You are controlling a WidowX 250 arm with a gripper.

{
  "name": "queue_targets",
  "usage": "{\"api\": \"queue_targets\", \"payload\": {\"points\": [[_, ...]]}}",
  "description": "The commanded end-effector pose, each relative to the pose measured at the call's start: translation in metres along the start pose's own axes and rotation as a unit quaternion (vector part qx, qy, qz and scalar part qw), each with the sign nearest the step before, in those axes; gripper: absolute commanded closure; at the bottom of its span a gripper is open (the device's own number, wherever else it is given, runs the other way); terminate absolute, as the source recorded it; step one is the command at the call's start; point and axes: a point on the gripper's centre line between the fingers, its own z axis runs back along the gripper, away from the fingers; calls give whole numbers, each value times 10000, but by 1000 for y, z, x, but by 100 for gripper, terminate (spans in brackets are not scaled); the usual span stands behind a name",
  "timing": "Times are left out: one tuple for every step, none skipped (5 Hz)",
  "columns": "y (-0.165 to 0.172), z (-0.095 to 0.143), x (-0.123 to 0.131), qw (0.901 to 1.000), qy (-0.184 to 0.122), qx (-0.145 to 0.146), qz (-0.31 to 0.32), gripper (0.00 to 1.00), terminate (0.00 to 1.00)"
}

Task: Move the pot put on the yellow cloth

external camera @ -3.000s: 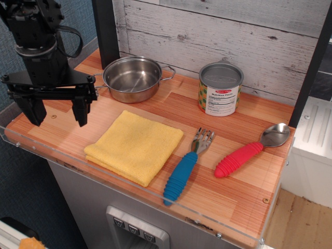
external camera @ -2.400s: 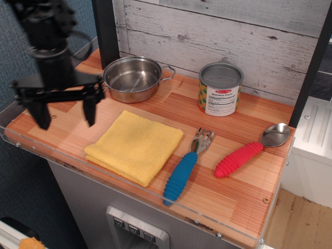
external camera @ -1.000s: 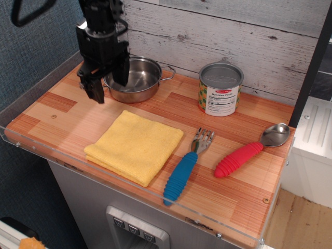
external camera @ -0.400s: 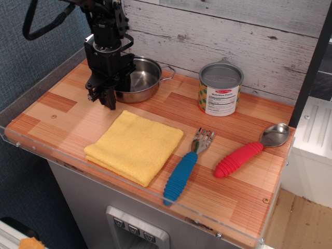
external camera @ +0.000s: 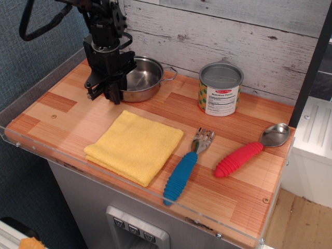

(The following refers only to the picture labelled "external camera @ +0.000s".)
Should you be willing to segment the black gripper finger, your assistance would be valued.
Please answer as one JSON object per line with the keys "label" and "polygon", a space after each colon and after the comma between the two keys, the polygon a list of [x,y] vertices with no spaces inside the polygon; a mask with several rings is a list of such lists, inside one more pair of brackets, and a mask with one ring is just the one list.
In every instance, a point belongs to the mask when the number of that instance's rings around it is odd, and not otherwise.
{"label": "black gripper finger", "polygon": [[104,87],[104,96],[114,104],[120,104],[120,89],[117,82],[108,82]]}
{"label": "black gripper finger", "polygon": [[127,75],[121,74],[119,75],[119,82],[118,82],[118,88],[121,91],[127,91]]}

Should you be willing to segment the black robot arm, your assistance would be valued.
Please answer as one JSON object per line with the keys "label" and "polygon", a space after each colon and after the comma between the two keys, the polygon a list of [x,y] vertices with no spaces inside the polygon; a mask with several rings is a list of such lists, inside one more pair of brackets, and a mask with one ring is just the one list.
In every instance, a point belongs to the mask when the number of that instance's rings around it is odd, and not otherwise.
{"label": "black robot arm", "polygon": [[119,104],[127,90],[127,75],[136,68],[135,52],[122,52],[133,38],[126,32],[126,19],[118,1],[63,1],[82,14],[89,34],[83,39],[91,74],[84,87],[88,98],[103,94]]}

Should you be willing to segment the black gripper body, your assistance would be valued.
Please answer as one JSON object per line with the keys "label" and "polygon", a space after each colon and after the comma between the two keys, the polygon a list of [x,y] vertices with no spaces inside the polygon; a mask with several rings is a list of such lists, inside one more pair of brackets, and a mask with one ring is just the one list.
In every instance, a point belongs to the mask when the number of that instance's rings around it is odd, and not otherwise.
{"label": "black gripper body", "polygon": [[119,75],[128,75],[136,68],[134,60],[135,52],[120,52],[120,41],[116,41],[113,47],[98,46],[91,37],[83,41],[85,54],[91,73],[84,87],[87,96],[95,100],[101,94],[104,95],[104,87],[108,82],[119,82]]}

